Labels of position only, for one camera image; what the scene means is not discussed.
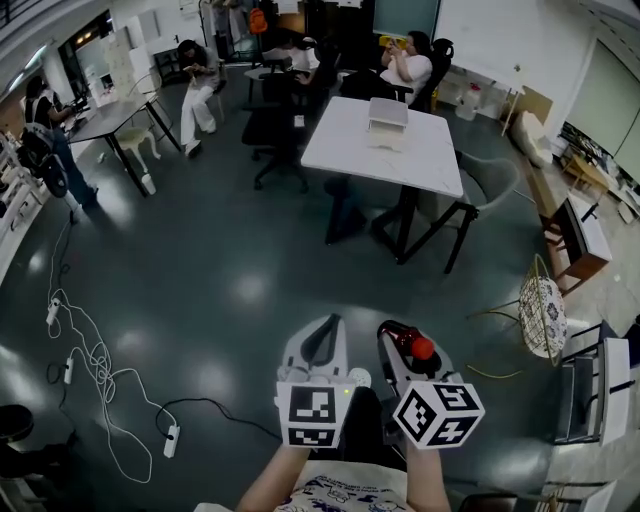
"small wooden table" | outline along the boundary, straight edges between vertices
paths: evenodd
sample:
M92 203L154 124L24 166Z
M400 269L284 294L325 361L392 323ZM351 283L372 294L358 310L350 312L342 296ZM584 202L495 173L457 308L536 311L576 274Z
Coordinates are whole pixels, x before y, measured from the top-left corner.
M598 219L591 215L584 222L582 221L582 217L590 207L589 203L570 193L545 225L547 243L556 252L566 250L570 262L569 266L559 273L554 271L556 274L554 280L558 282L564 276L579 280L570 288L563 288L558 283L563 297L582 286L613 259ZM546 236L547 233L557 235L559 238L550 239Z
M579 181L584 181L587 185L593 185L600 190L600 198L609 191L609 184L602 173L596 169L593 165L584 161L581 156L573 155L571 160L564 166L562 172L569 171L576 177L576 181L573 182L571 190L576 188Z

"plug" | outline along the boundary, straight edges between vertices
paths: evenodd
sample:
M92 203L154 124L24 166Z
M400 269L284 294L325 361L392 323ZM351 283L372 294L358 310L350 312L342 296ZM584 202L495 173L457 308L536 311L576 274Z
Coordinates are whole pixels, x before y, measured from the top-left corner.
M176 446L178 444L178 438L180 437L180 427L178 425L171 425L169 427L169 434L167 435L167 442L164 443L164 456L172 459L176 453Z
M73 358L67 359L67 364L64 370L64 383L68 386L71 384L71 377L73 376Z
M49 314L47 315L47 325L51 327L56 317L58 316L58 310L60 309L60 299L53 299L49 304Z

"bag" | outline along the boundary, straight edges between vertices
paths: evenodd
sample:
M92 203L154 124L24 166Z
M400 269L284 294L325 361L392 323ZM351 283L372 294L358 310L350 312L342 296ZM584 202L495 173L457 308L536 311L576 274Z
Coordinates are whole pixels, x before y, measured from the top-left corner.
M255 36L266 32L268 28L269 25L262 9L258 9L257 7L251 9L251 13L249 14L249 32Z
M31 107L31 120L25 115L25 128L22 131L22 147L19 149L20 163L31 171L36 178L42 177L40 167L53 154L53 130L35 122L35 115L42 98L47 98L53 104L53 95L49 98L47 92L40 96Z

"stool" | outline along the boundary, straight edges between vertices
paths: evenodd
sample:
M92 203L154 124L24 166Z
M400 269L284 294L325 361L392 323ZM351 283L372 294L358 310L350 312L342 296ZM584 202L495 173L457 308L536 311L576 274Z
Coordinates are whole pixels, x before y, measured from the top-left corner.
M148 139L151 143L151 152L153 153L153 156L155 156L158 160L162 158L162 156L156 149L156 140L153 138L151 132L145 128L128 128L126 130L122 130L118 132L116 138L118 139L118 144L120 144L120 147L122 147L122 149L129 149L131 150L131 152L133 152L133 154L140 162L140 165L142 165L145 174L149 172L149 169L142 159L140 149L138 149L140 144L142 144L145 139Z

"shoe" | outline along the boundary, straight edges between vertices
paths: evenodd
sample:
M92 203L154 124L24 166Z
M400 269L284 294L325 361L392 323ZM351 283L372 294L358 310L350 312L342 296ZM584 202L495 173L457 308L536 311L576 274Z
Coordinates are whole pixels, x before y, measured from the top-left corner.
M98 204L98 187L91 188L91 194L87 198L87 200L82 203L82 209L86 210L87 208L91 208Z
M194 140L193 142L189 142L189 144L185 146L184 154L187 156L187 158L193 158L194 156L196 156L198 151L200 151L200 149L200 141Z

